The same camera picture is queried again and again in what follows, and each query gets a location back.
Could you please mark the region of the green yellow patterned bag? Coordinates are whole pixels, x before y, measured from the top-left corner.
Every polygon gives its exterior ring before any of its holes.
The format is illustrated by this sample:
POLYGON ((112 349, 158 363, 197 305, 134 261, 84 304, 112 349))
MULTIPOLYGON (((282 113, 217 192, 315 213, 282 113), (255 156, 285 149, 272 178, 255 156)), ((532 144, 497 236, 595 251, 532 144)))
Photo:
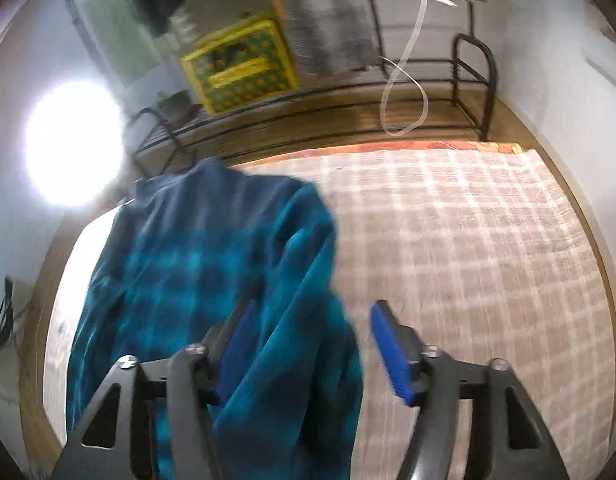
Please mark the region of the green yellow patterned bag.
POLYGON ((211 116, 299 89, 287 41, 270 13, 204 36, 181 64, 211 116))

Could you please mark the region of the grey plaid hanging cloth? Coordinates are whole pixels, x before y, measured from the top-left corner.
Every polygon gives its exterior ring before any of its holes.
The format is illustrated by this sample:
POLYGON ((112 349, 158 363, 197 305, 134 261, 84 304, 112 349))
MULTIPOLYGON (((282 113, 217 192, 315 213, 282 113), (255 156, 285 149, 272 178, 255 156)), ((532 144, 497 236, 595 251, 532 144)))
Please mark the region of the grey plaid hanging cloth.
POLYGON ((297 70, 308 79, 365 70, 379 62, 369 0, 283 0, 297 70))

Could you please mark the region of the blue plaid fleece garment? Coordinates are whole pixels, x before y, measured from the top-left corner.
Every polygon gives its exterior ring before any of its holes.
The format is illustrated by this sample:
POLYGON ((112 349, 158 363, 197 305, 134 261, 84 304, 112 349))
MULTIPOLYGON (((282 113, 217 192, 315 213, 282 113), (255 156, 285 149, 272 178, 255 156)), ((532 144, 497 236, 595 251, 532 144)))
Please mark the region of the blue plaid fleece garment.
POLYGON ((362 399, 355 332, 332 291, 334 221, 317 188, 208 158, 138 180, 94 268, 67 372, 76 426, 112 364, 169 358, 241 302, 253 339, 211 412, 230 479, 346 479, 362 399))

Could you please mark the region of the small potted plant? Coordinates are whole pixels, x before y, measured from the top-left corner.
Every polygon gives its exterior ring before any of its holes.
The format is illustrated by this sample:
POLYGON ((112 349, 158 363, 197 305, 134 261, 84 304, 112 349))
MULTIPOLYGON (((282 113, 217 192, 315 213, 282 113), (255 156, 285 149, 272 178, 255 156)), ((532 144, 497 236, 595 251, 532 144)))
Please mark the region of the small potted plant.
POLYGON ((158 93, 157 107, 161 115, 171 124, 185 124, 197 114, 198 106, 192 101, 187 90, 172 94, 158 93))

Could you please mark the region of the beige checked bed cover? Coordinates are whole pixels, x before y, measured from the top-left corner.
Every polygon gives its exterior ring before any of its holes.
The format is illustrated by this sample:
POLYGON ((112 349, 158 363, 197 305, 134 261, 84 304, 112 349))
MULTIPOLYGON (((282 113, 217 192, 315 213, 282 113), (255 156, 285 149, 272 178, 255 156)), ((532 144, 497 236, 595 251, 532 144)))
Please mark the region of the beige checked bed cover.
MULTIPOLYGON (((313 184, 334 221, 331 287, 355 330, 364 380, 353 478, 396 474, 414 422, 371 344, 367 316, 379 298, 453 356, 508 359, 570 477, 601 470, 613 422, 613 315, 588 236, 537 152, 349 146, 233 170, 313 184)), ((74 336, 121 207, 83 229, 58 285, 42 405, 59 441, 74 336)))

